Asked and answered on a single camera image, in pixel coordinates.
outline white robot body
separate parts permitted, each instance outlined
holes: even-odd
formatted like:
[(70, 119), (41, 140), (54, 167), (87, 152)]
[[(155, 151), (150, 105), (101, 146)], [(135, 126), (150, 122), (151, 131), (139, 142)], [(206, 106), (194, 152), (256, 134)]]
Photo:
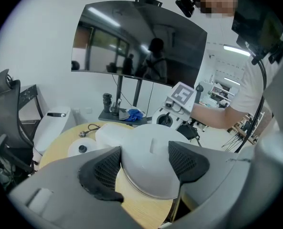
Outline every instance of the white robot body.
[(188, 121), (197, 91), (179, 82), (173, 88), (161, 107), (152, 116), (152, 124), (166, 125), (177, 130), (184, 121)]

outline floor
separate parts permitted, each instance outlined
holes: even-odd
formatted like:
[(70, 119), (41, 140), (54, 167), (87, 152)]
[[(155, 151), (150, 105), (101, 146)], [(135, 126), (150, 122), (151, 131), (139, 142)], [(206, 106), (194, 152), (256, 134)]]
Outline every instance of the floor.
[[(198, 134), (200, 136), (200, 144), (202, 147), (210, 148), (210, 149), (215, 149), (219, 151), (226, 151), (226, 149), (229, 146), (222, 147), (225, 143), (227, 143), (234, 135), (235, 132), (231, 131), (228, 133), (224, 129), (216, 129), (212, 127), (207, 127), (205, 129), (205, 132), (202, 132), (201, 129), (198, 126), (194, 126), (198, 130)], [(196, 139), (191, 140), (191, 144), (197, 145), (198, 143)], [(233, 147), (229, 152), (234, 152), (236, 149), (240, 146), (241, 142), (237, 142), (237, 145)], [(243, 147), (250, 146), (251, 143), (246, 142)]]

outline gray chair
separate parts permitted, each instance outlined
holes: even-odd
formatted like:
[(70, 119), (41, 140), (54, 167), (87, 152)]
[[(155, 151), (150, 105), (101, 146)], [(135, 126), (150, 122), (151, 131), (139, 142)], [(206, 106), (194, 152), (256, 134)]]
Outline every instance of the gray chair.
[(33, 143), (22, 133), (18, 115), (21, 83), (19, 80), (13, 81), (8, 71), (0, 72), (0, 135), (8, 137), (9, 146), (1, 155), (18, 167), (18, 173), (31, 174), (34, 172)]

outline blue glove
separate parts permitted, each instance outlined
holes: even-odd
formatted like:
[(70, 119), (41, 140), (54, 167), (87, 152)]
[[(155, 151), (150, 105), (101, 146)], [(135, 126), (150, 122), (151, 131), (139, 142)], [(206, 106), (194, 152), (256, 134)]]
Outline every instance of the blue glove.
[(138, 110), (138, 109), (130, 109), (128, 111), (128, 113), (130, 114), (130, 117), (128, 117), (126, 119), (126, 121), (136, 121), (136, 120), (141, 120), (143, 114)]

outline person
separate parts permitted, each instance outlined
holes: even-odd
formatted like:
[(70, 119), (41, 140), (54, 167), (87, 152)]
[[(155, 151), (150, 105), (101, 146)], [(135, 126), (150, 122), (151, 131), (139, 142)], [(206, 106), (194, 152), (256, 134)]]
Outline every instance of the person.
[(122, 74), (132, 75), (133, 58), (134, 58), (134, 55), (130, 53), (128, 58), (124, 59), (123, 66), (122, 66), (123, 67)]
[(164, 42), (160, 38), (154, 38), (149, 46), (150, 53), (143, 62), (146, 68), (143, 78), (167, 83), (167, 63), (163, 56)]
[[(203, 6), (201, 11), (211, 13), (221, 13), (224, 15), (232, 15), (236, 6), (236, 0), (200, 0), (197, 7)], [(278, 64), (269, 63), (269, 54), (262, 60), (267, 74), (267, 86), (272, 82), (273, 77), (278, 71)], [(231, 104), (223, 108), (208, 108), (200, 104), (194, 104), (191, 117), (208, 126), (229, 129), (239, 122), (247, 113), (255, 114), (263, 94), (262, 73), (258, 65), (252, 65), (252, 57), (250, 56), (245, 64), (244, 74), (238, 93), (233, 98)], [(270, 131), (278, 131), (279, 126), (273, 119), (266, 130), (262, 133)]]
[(78, 61), (71, 61), (71, 70), (78, 71), (80, 69), (80, 64)]

